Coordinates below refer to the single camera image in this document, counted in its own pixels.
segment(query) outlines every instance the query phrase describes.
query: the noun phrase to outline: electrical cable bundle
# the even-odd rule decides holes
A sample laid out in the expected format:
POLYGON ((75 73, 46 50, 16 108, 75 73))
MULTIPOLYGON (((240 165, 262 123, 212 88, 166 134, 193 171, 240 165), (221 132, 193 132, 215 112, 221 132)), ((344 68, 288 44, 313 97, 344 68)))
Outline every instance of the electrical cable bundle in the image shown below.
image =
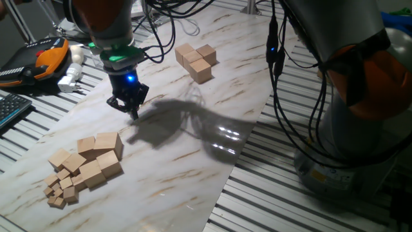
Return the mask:
POLYGON ((270 22, 270 30, 269 30, 269 36, 268 36, 268 42, 267 42, 267 63, 268 63, 268 68, 269 68, 269 73, 270 73, 270 80, 272 83, 272 88, 274 91, 274 111, 275 111, 275 115, 277 118, 277 121, 280 125, 280 127, 282 128, 282 130, 284 131, 284 133, 286 134, 286 136, 289 138, 290 142, 306 157, 308 157, 310 160, 312 160, 313 162, 328 167, 328 168, 336 168, 336 169, 353 169, 353 168, 360 168, 360 167, 365 167, 365 166, 370 166, 370 165, 374 165, 374 164, 380 164, 383 163, 389 159, 391 159, 392 157, 398 155, 402 150, 404 150, 405 148, 407 148, 411 142, 412 142, 412 133, 410 133, 404 140, 402 140, 401 142, 399 142, 398 144, 394 145, 393 147, 387 149, 386 151, 379 153, 377 155, 374 155, 372 157, 367 157, 367 158, 362 158, 362 159, 357 159, 357 160, 348 160, 348 159, 338 159, 336 157, 331 156, 330 154, 328 154, 328 152, 325 150, 325 148, 323 147, 321 140, 320 140, 320 136, 319 136, 319 125, 320 125, 320 121, 321 121, 321 117, 322 117, 322 113, 323 113, 323 108, 324 108, 324 103, 326 100, 326 88, 327 88, 327 83, 326 83, 326 70, 322 70, 323 73, 323 79, 322 79, 322 86, 321 86, 321 91, 319 92, 319 97, 317 99, 317 102, 314 106, 314 109, 312 111, 312 114, 310 116, 310 120, 309 120, 309 125, 308 125, 308 133, 309 133, 309 138, 310 138, 310 142, 308 142, 303 136, 301 136, 296 129, 292 126, 292 124, 290 123, 290 121, 287 119, 281 104, 279 102, 279 98, 277 96, 277 83, 279 81, 279 76, 282 74, 282 70, 283 70, 283 64, 285 61, 285 54, 288 56, 288 58, 294 63, 296 64, 298 67, 300 68, 313 68, 316 66, 319 66, 319 64, 314 64, 312 66, 309 67, 304 67, 301 66, 299 64, 297 64, 287 53, 287 51, 285 50, 285 34, 286 34, 286 18, 288 17, 288 10, 285 9, 285 17, 283 19, 280 31, 279 31, 279 35, 277 34, 277 21, 276 21, 276 16, 275 16, 275 3, 274 0, 272 0, 272 11, 273 11, 273 15, 272 15, 272 20, 270 22), (277 40, 279 38, 279 42, 281 44, 281 47, 279 49, 279 51, 277 50, 277 40), (313 138, 312 135, 312 121, 314 120, 314 116, 316 113, 316 110, 318 109, 318 106, 320 104, 320 108, 319 108, 319 113, 317 115, 317 119, 316 119, 316 123, 315 123, 315 136, 316 136, 316 140, 313 138), (287 125, 289 126, 289 128, 292 130, 293 134, 299 138, 299 140, 306 145, 307 148, 313 150, 316 152, 316 154, 325 157, 327 159, 333 160, 335 162, 341 163, 342 165, 339 166, 333 166, 333 165, 329 165, 329 164, 325 164, 323 162, 320 162, 319 160, 313 158, 311 155, 309 155, 304 149, 302 149, 298 143, 296 143, 296 141, 292 138, 292 136, 290 135, 289 131, 286 130, 285 125, 283 125, 283 122, 280 118, 279 113, 282 115, 283 120, 287 123, 287 125), (317 142, 318 145, 322 148, 322 151, 320 151, 319 149, 315 148, 312 146, 312 142, 317 142))
MULTIPOLYGON (((201 8, 193 11, 193 9, 201 2, 201 0, 196 0, 196 1, 185 1, 185 2, 181 2, 181 1, 153 1, 153 0, 148 0, 147 4, 144 4, 143 7, 145 8, 146 12, 149 12, 149 6, 155 10, 157 10, 160 14, 169 17, 170 18, 170 22, 171 22, 171 26, 172 26, 172 36, 170 41, 166 44, 163 45, 162 42, 160 41, 160 38, 157 34, 156 28, 154 26, 154 23, 150 17, 150 15, 144 16, 140 22, 137 24, 136 28, 134 29, 133 32, 137 31, 138 27, 142 25, 142 23, 147 20, 149 22, 149 25, 151 27, 151 33, 154 34, 154 36, 156 37, 156 40, 158 42, 158 45, 154 45, 154 46, 148 46, 143 48, 144 51, 148 51, 151 48, 159 48, 160 49, 160 55, 156 55, 156 56, 150 56, 145 52, 145 56, 146 59, 149 59, 150 61, 154 62, 154 63, 161 63, 164 60, 164 57, 166 54, 168 54, 174 46, 174 43, 176 42, 176 27, 174 24, 174 19, 186 19, 194 14, 197 14, 198 12, 202 11, 204 8, 206 8, 207 6, 209 6, 214 0, 210 0, 208 3, 206 3, 204 6, 202 6, 201 8), (193 6, 190 7, 190 9, 186 10, 185 12, 178 12, 176 11, 176 8, 179 6, 182 6, 183 4, 187 3, 187 2, 195 2, 193 4, 193 6)), ((197 23, 193 22, 193 20, 188 19, 188 22, 194 24, 196 26, 196 30, 193 32, 187 32, 184 28, 183 30, 185 31, 185 33, 187 34, 196 34, 196 32, 198 31, 198 25, 197 23)))

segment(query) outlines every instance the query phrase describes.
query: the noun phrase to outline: black keyboard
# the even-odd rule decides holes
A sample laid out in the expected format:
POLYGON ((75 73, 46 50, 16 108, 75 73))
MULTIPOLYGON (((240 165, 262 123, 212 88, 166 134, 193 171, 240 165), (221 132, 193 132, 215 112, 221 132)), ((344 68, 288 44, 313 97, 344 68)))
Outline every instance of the black keyboard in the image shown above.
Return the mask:
POLYGON ((30 100, 18 95, 9 94, 0 100, 0 129, 6 126, 11 120, 29 108, 32 104, 30 100))

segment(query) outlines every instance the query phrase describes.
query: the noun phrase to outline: pile of wooden cubes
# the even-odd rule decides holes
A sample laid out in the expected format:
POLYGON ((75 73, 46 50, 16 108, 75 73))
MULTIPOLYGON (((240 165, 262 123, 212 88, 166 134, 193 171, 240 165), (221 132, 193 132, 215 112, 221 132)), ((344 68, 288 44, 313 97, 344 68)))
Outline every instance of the pile of wooden cubes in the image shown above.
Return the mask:
POLYGON ((123 143, 116 132, 78 140, 77 153, 59 149, 48 159, 57 172, 44 180, 48 185, 44 190, 48 204, 62 209, 66 203, 78 202, 83 189, 94 188, 120 173, 122 150, 123 143))
POLYGON ((176 60, 182 65, 198 84, 212 78, 212 66, 217 63, 216 50, 206 44, 195 50, 185 43, 174 49, 176 60))

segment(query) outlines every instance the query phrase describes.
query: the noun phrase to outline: white plug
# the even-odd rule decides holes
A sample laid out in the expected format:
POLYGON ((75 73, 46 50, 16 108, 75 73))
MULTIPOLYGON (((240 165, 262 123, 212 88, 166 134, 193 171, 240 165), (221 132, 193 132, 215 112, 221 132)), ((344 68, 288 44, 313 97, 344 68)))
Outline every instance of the white plug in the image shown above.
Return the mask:
POLYGON ((66 75, 57 83, 60 91, 63 93, 73 93, 79 90, 79 86, 76 85, 76 81, 80 78, 82 73, 82 66, 73 63, 67 69, 66 75))

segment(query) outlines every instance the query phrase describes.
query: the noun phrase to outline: white marble sheet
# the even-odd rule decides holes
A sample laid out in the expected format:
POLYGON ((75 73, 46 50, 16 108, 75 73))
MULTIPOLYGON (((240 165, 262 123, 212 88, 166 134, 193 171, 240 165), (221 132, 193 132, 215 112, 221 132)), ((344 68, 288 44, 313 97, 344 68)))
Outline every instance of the white marble sheet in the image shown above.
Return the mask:
MULTIPOLYGON (((201 32, 176 45, 210 44, 218 54, 213 80, 196 84, 176 62, 139 65, 150 86, 140 120, 106 104, 102 81, 23 158, 0 176, 0 214, 28 231, 201 231, 271 92, 265 44, 267 17, 209 7, 193 17, 201 32), (118 131, 124 143, 124 173, 80 192, 78 204, 50 208, 42 181, 57 149, 76 151, 76 140, 118 131)), ((164 44, 170 25, 159 29, 164 44)), ((288 47, 296 40, 289 30, 288 47)), ((155 44, 150 37, 140 46, 155 44)))

